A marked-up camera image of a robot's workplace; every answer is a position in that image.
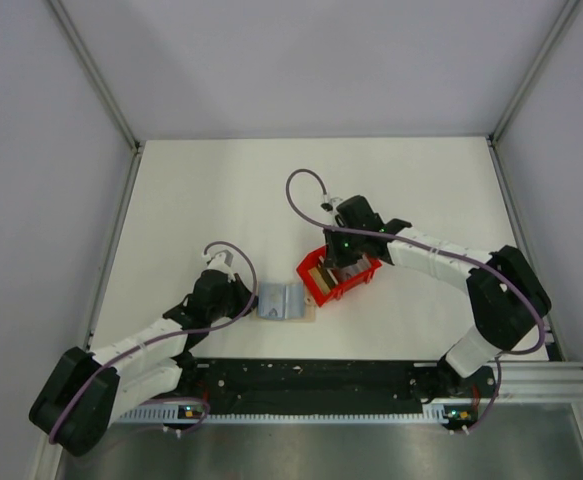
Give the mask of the grey credit card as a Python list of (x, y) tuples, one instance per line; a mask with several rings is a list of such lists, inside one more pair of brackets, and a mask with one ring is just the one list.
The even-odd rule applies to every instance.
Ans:
[(284, 319), (296, 320), (305, 315), (305, 289), (302, 283), (287, 284), (284, 289)]

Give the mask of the beige card holder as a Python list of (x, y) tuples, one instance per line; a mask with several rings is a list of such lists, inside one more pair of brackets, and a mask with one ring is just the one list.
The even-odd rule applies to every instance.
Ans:
[(283, 320), (266, 320), (266, 319), (260, 318), (258, 316), (258, 313), (257, 313), (258, 306), (253, 311), (253, 313), (250, 315), (250, 317), (255, 319), (255, 320), (273, 321), (273, 322), (312, 322), (312, 321), (314, 321), (315, 320), (316, 304), (314, 302), (313, 297), (309, 294), (309, 292), (305, 286), (304, 286), (304, 289), (305, 289), (306, 308), (305, 308), (305, 315), (303, 318), (296, 319), (296, 320), (285, 320), (285, 319), (283, 319)]

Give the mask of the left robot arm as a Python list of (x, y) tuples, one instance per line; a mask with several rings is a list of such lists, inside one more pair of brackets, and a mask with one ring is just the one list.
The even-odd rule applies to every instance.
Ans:
[(193, 290), (143, 330), (94, 351), (65, 351), (31, 406), (29, 421), (50, 443), (79, 457), (122, 415), (164, 393), (187, 396), (196, 370), (190, 350), (257, 304), (256, 286), (236, 273), (207, 268)]

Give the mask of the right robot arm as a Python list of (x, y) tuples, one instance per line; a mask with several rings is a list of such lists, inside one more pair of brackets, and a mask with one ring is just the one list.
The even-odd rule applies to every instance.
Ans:
[(362, 257), (410, 268), (466, 294), (473, 325), (442, 357), (437, 380), (447, 394), (469, 389), (474, 373), (497, 355), (512, 351), (551, 310), (551, 300), (522, 252), (472, 250), (437, 239), (411, 223), (385, 222), (361, 195), (326, 200), (331, 229), (323, 231), (326, 264), (344, 269)]

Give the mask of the red plastic card tray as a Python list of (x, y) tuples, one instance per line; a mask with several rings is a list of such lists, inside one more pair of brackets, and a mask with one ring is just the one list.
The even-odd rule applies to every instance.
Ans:
[(326, 266), (327, 247), (308, 253), (296, 272), (317, 307), (340, 300), (350, 290), (368, 284), (381, 268), (379, 260), (363, 255), (355, 264), (344, 268)]

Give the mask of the light blue credit card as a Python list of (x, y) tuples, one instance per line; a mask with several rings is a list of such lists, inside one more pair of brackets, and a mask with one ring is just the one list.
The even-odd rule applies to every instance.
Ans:
[(261, 283), (258, 291), (258, 316), (266, 320), (283, 320), (286, 307), (286, 286), (281, 283)]

